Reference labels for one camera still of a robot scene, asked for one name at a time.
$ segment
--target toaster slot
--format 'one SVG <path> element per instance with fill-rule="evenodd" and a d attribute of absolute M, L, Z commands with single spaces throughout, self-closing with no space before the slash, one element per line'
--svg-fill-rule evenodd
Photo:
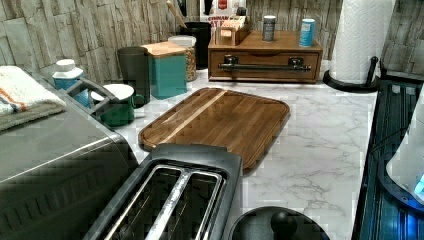
<path fill-rule="evenodd" d="M 192 173 L 160 239 L 202 239 L 221 183 L 218 174 Z"/>
<path fill-rule="evenodd" d="M 105 239 L 145 239 L 181 173 L 179 168 L 156 166 L 124 207 Z"/>

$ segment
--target teal cup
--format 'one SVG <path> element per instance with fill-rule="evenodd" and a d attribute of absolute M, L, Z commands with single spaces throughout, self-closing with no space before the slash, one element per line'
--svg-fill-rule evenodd
<path fill-rule="evenodd" d="M 134 121 L 134 109 L 141 108 L 143 105 L 135 104 L 135 102 L 146 101 L 141 94 L 134 94 L 134 88 L 126 84 L 109 84 L 103 86 L 115 97 L 119 99 L 119 103 L 114 103 L 112 108 L 100 116 L 100 120 L 110 127 L 118 127 Z M 103 100 L 103 97 L 96 92 L 91 92 L 91 98 L 95 104 Z"/>

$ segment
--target countertop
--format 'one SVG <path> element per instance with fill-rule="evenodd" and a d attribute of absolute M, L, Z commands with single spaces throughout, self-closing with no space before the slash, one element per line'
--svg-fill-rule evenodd
<path fill-rule="evenodd" d="M 242 177 L 243 207 L 241 212 L 233 209 L 228 225 L 254 208 L 281 206 L 310 217 L 332 240 L 351 239 L 377 94 L 344 93 L 321 81 L 313 85 L 209 82 L 207 70 L 197 75 L 187 83 L 187 93 L 165 100 L 152 97 L 135 110 L 134 122 L 115 129 L 130 143 L 138 161 L 148 155 L 138 146 L 138 133 L 200 88 L 219 87 L 283 101 L 290 106 L 290 118 L 258 167 Z"/>

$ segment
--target paper towel roll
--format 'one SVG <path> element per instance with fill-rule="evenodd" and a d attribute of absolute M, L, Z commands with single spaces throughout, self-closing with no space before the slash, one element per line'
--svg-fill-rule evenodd
<path fill-rule="evenodd" d="M 351 84 L 366 82 L 371 57 L 381 57 L 395 1 L 343 0 L 330 64 L 332 78 Z"/>

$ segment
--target drawer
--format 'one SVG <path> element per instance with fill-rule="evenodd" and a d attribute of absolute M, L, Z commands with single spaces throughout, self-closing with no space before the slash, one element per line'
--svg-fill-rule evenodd
<path fill-rule="evenodd" d="M 225 55 L 238 57 L 238 64 L 254 64 L 260 66 L 288 65 L 290 58 L 303 59 L 308 71 L 293 70 L 233 70 L 219 68 L 224 63 Z M 209 80 L 212 81 L 269 81 L 269 82 L 305 82 L 316 83 L 320 67 L 320 56 L 317 52 L 271 52 L 271 51 L 210 51 Z"/>

